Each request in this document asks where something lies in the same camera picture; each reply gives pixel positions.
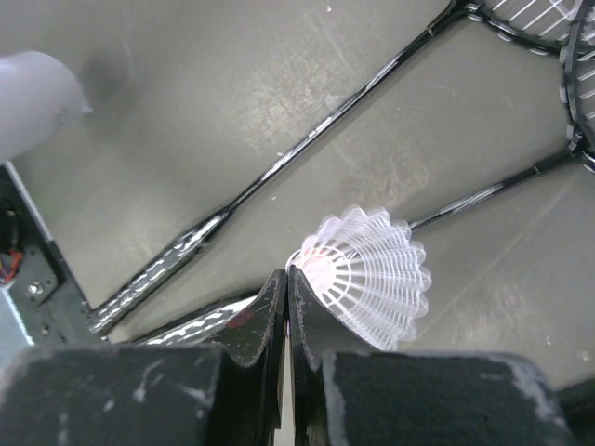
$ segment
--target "concrete floor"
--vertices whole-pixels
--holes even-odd
[[[16,161],[91,305],[247,185],[445,4],[5,2],[0,53],[38,49],[104,79],[93,115]],[[252,200],[113,338],[262,282],[352,203],[413,219],[555,151],[565,141],[560,79],[556,58],[465,20]],[[420,232],[430,314],[403,347],[513,351],[555,387],[592,374],[593,221],[595,178],[568,166]]]

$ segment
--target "shuttlecock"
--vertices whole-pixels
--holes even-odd
[[[428,312],[426,252],[404,222],[386,209],[359,207],[328,217],[287,261],[303,270],[320,302],[347,328],[381,350],[416,338],[415,319]]]

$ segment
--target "red wire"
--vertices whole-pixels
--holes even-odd
[[[10,283],[15,278],[17,272],[19,271],[20,262],[22,260],[21,252],[15,251],[14,249],[10,249],[8,253],[10,254],[11,258],[10,272],[2,281],[3,283]]]

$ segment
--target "badminton racket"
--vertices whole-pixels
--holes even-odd
[[[89,319],[90,331],[98,335],[110,332],[126,315],[190,264],[242,204],[310,148],[332,125],[401,68],[420,49],[454,24],[466,17],[480,21],[495,30],[504,40],[515,42],[536,54],[544,55],[558,52],[562,47],[568,36],[567,23],[575,14],[577,3],[576,0],[452,0],[423,33],[314,127],[295,147],[236,198],[180,234],[115,295],[96,308]]]
[[[595,15],[588,10],[592,3],[593,0],[585,0],[577,11],[570,28],[568,46],[561,52],[561,97],[567,104],[569,118],[569,141],[566,146],[521,172],[412,221],[409,225],[412,231],[422,230],[518,186],[527,179],[546,174],[575,160],[595,173],[595,155],[591,149],[595,147],[595,132],[592,129],[595,121],[595,49],[586,52],[586,48],[595,45],[595,27],[592,25]],[[591,27],[594,28],[592,35],[589,33]]]

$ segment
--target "shuttlecock cork base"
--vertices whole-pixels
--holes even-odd
[[[417,336],[428,312],[426,252],[409,225],[390,223],[386,209],[360,207],[326,218],[289,260],[303,270],[320,302],[368,344],[396,350]]]

